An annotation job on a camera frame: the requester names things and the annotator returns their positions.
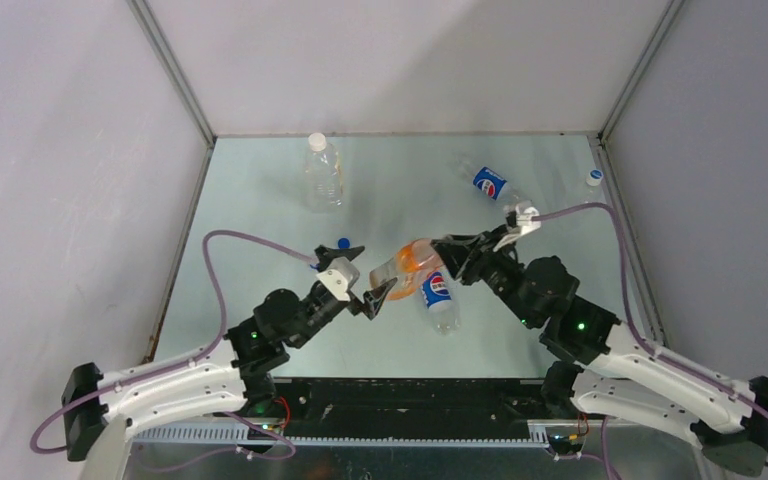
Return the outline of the orange label plastic bottle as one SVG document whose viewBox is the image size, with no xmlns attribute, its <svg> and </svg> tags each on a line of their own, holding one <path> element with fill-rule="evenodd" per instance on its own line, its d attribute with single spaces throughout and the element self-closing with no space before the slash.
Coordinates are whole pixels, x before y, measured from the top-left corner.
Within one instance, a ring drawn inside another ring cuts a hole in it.
<svg viewBox="0 0 768 480">
<path fill-rule="evenodd" d="M 375 289 L 394 280 L 387 300 L 401 300 L 414 294 L 433 271 L 443 266 L 442 259 L 432 247 L 432 240 L 418 239 L 373 269 L 369 274 L 370 286 Z"/>
</svg>

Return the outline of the white bottle cap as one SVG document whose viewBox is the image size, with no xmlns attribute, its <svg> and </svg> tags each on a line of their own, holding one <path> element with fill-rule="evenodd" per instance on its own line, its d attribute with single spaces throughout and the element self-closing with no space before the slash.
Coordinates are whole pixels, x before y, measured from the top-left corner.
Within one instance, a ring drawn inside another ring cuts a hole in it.
<svg viewBox="0 0 768 480">
<path fill-rule="evenodd" d="M 309 148 L 314 152 L 320 152 L 327 148 L 328 140 L 321 132 L 315 132 L 307 138 Z"/>
<path fill-rule="evenodd" d="M 590 170 L 585 178 L 585 182 L 590 187 L 599 187 L 604 179 L 604 174 L 599 169 Z"/>
</svg>

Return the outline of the cream label clear bottle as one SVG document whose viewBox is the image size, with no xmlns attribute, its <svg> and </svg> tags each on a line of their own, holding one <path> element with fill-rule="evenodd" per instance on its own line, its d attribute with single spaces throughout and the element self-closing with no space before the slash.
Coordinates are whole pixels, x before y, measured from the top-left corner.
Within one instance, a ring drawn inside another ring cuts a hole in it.
<svg viewBox="0 0 768 480">
<path fill-rule="evenodd" d="M 327 140 L 327 148 L 320 152 L 312 151 L 307 141 L 303 162 L 307 203 L 314 212 L 326 212 L 343 203 L 341 156 L 336 146 Z"/>
</svg>

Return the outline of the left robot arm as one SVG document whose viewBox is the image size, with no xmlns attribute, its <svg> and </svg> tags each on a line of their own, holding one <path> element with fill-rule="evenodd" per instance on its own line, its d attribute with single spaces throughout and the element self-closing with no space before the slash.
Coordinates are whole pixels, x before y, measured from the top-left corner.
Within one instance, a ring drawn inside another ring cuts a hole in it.
<svg viewBox="0 0 768 480">
<path fill-rule="evenodd" d="M 75 368 L 61 397 L 68 460 L 86 460 L 117 418 L 132 437 L 199 415 L 271 412 L 278 396 L 271 372 L 288 362 L 290 349 L 344 311 L 373 319 L 394 287 L 389 279 L 361 296 L 352 292 L 359 277 L 352 261 L 362 251 L 318 247 L 320 265 L 305 297 L 274 290 L 251 317 L 206 346 L 128 371 L 104 374 L 94 363 Z"/>
</svg>

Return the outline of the clear unlabelled plastic bottle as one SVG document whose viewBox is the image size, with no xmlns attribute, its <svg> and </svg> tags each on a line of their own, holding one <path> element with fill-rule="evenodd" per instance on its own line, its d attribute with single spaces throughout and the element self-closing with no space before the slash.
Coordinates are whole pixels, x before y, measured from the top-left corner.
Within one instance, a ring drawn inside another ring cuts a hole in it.
<svg viewBox="0 0 768 480">
<path fill-rule="evenodd" d="M 578 180 L 571 188 L 569 192 L 570 206 L 577 206 L 600 201 L 602 197 L 602 183 L 599 187 L 590 187 L 585 182 L 586 175 L 582 180 Z"/>
</svg>

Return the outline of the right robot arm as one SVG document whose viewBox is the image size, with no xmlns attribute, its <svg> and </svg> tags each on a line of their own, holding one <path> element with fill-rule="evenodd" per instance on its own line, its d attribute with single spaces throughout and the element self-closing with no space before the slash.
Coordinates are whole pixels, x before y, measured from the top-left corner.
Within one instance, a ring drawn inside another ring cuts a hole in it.
<svg viewBox="0 0 768 480">
<path fill-rule="evenodd" d="M 556 256 L 523 264 L 501 230 L 432 241 L 464 285 L 490 290 L 557 357 L 541 402 L 556 418 L 616 417 L 668 433 L 715 465 L 758 477 L 768 458 L 768 377 L 733 379 L 639 339 L 634 326 L 579 296 Z"/>
</svg>

